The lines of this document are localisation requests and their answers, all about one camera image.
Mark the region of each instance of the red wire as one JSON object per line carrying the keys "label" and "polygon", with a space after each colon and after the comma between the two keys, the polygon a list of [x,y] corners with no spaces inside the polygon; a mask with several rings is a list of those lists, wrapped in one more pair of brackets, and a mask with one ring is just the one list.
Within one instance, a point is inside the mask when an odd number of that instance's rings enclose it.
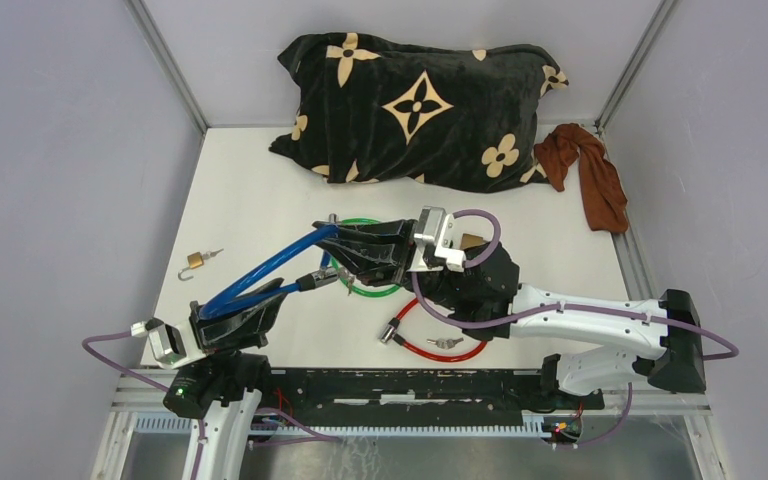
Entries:
{"label": "red wire", "polygon": [[[419,300],[417,300],[416,298],[408,302],[408,304],[405,305],[405,307],[402,308],[401,311],[399,311],[399,313],[396,314],[396,319],[398,319],[399,321],[402,321],[405,315],[407,315],[408,312],[410,312],[410,310],[413,307],[415,307],[417,303],[419,303]],[[463,362],[463,361],[469,360],[470,358],[481,353],[481,351],[484,350],[484,347],[487,346],[487,342],[481,342],[469,352],[462,353],[460,355],[438,355],[436,353],[431,353],[426,350],[423,350],[417,347],[416,345],[408,342],[407,340],[404,341],[402,346],[407,348],[409,351],[419,355],[420,357],[424,357],[429,360],[433,360],[435,362],[456,363],[456,362]]]}

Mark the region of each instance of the white table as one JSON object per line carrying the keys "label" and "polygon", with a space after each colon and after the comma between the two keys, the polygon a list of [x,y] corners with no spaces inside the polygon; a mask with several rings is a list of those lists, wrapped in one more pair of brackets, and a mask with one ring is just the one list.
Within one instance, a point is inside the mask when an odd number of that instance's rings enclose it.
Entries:
{"label": "white table", "polygon": [[[552,126],[538,130],[542,139]],[[458,192],[410,179],[361,185],[328,185],[292,160],[267,148],[288,128],[210,129],[202,148],[187,205],[160,292],[155,316],[185,324],[189,302],[204,303],[232,281],[311,230],[329,213],[340,218],[385,220],[416,218],[424,205],[449,212],[481,208],[502,224],[502,243],[520,266],[520,279],[540,288],[581,296],[627,299],[610,234],[592,232],[584,218],[577,164],[570,169],[566,192],[548,185],[529,185],[491,195]],[[462,231],[490,238],[489,224],[480,219],[458,222]],[[219,256],[181,282],[178,271],[187,255],[224,248]],[[316,248],[284,265],[274,275],[286,281],[318,267]],[[336,283],[321,290],[290,295],[281,307],[269,345],[251,350],[269,356],[277,367],[436,368],[396,344],[377,341],[384,324],[411,295],[400,291],[370,299],[346,295]],[[421,308],[400,328],[408,340],[425,345],[426,338],[461,337]],[[466,337],[445,354],[466,352],[475,341]],[[432,350],[433,345],[426,345]],[[590,348],[567,340],[533,338],[492,341],[476,358],[456,364],[466,368],[539,368],[553,353]],[[142,363],[155,365],[148,348]]]}

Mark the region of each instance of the brown cloth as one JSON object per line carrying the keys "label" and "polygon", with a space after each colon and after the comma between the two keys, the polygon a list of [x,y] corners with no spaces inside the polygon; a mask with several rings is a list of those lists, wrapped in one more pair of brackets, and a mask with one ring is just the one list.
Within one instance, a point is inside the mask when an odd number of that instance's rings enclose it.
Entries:
{"label": "brown cloth", "polygon": [[605,147],[596,137],[574,123],[558,125],[543,143],[534,146],[534,156],[546,171],[549,183],[563,192],[567,171],[578,159],[579,150],[581,200],[587,224],[591,230],[625,232],[628,199],[622,191],[617,169],[605,160]]}

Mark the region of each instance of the gray wall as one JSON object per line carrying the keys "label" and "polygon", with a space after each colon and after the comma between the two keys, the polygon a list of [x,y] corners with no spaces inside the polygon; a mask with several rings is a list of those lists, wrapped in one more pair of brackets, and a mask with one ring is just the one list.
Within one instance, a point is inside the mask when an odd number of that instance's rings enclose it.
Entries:
{"label": "gray wall", "polygon": [[608,133],[656,282],[742,348],[706,367],[733,478],[768,478],[768,2],[682,2]]}
{"label": "gray wall", "polygon": [[[89,474],[198,154],[122,1],[0,1],[0,479]],[[136,341],[105,345],[120,360]]]}
{"label": "gray wall", "polygon": [[658,0],[146,0],[211,125],[289,125],[298,87],[275,57],[306,33],[363,32],[440,48],[540,45],[570,88],[541,122],[595,120]]}

